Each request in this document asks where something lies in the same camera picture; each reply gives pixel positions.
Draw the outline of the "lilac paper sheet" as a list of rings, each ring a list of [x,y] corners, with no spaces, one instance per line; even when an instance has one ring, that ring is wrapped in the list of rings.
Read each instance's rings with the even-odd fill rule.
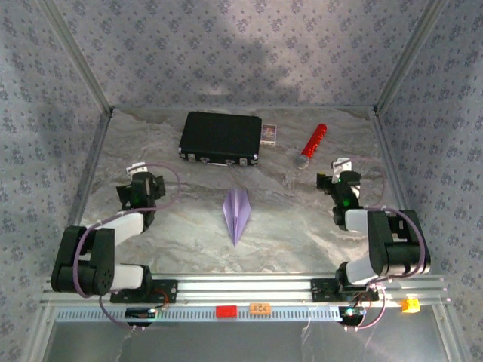
[[[251,214],[248,192],[245,189],[230,189],[227,192],[222,209],[229,236],[236,247]]]

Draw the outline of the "grey metal sheet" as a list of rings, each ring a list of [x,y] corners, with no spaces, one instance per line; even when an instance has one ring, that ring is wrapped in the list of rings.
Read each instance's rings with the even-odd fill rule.
[[[449,362],[433,317],[369,330],[323,322],[180,323],[128,332],[59,323],[42,362]]]

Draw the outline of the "red glitter microphone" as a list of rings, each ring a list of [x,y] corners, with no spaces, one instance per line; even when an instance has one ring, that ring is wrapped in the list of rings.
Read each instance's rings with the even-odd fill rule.
[[[309,141],[305,145],[303,151],[295,159],[295,165],[298,169],[302,170],[309,166],[310,160],[312,159],[316,149],[323,140],[327,129],[328,128],[326,124],[318,124],[316,129],[313,131]]]

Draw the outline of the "small printed card box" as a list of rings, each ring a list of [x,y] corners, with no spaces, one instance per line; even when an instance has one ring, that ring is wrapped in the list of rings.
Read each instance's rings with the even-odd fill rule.
[[[263,124],[261,130],[260,143],[262,145],[275,145],[277,126],[274,124]]]

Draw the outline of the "black hard case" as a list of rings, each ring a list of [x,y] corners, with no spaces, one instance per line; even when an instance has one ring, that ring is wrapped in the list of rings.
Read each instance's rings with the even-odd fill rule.
[[[189,112],[178,146],[189,162],[255,166],[259,161],[261,118],[214,112]]]

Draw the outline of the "aluminium frame bar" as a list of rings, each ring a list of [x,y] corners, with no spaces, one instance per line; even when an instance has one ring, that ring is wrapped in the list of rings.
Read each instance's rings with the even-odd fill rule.
[[[56,308],[43,305],[33,319],[22,362],[42,362],[56,319]]]
[[[102,109],[103,113],[111,115],[112,107],[106,98],[100,83],[97,81],[94,73],[88,65],[87,59],[81,48],[78,46],[68,23],[63,19],[63,15],[54,3],[54,0],[36,0],[36,2],[46,16],[54,33],[64,46],[70,60],[77,69],[80,78],[87,85],[88,90],[91,92],[97,105]]]
[[[449,362],[472,362],[463,330],[452,305],[434,305],[438,331]]]
[[[431,258],[429,255],[429,249],[427,247],[423,231],[419,218],[414,210],[410,210],[407,203],[407,196],[403,190],[401,175],[396,167],[395,158],[393,151],[386,137],[386,131],[383,126],[383,122],[380,117],[375,114],[371,117],[374,123],[375,134],[378,139],[378,143],[381,148],[381,158],[383,160],[383,168],[385,170],[385,183],[390,185],[392,195],[395,198],[395,206],[385,201],[380,202],[379,209],[384,209],[385,211],[395,214],[397,217],[403,220],[403,225],[405,225],[408,230],[409,236],[414,236],[416,240],[415,244],[415,256],[417,257],[417,264],[408,270],[405,274],[402,272],[389,274],[384,277],[384,280],[395,280],[402,278],[411,278],[415,275],[420,275],[427,273],[430,269]]]
[[[403,47],[392,73],[374,104],[374,114],[377,117],[387,111],[448,2],[449,0],[428,0],[426,3],[423,13],[416,22],[411,36]]]
[[[58,167],[58,180],[63,182],[64,191],[64,210],[57,217],[59,240],[65,229],[79,225],[82,220],[111,117],[111,109],[96,119],[78,115],[82,128],[63,138],[66,141],[63,165]]]

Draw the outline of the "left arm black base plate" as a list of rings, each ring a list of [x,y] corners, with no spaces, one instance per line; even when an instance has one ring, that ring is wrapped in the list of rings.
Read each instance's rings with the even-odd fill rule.
[[[173,304],[177,300],[178,280],[153,279],[136,290],[124,289],[110,296],[113,304]]]

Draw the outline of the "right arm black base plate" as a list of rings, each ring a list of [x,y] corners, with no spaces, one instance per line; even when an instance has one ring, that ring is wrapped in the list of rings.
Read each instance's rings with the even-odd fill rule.
[[[313,302],[377,302],[379,294],[366,286],[342,285],[335,278],[315,278],[310,281]]]

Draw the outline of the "aluminium mounting rail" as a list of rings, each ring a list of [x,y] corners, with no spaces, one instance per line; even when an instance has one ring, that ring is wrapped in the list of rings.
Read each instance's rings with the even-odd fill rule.
[[[176,280],[176,306],[215,306],[269,303],[275,305],[313,305],[311,280],[329,278],[328,274],[155,274],[155,279]],[[384,292],[373,300],[353,297],[339,305],[364,307],[382,305],[399,307],[406,299],[418,299],[421,305],[447,305],[452,301],[441,275],[418,275],[414,278],[383,282]]]

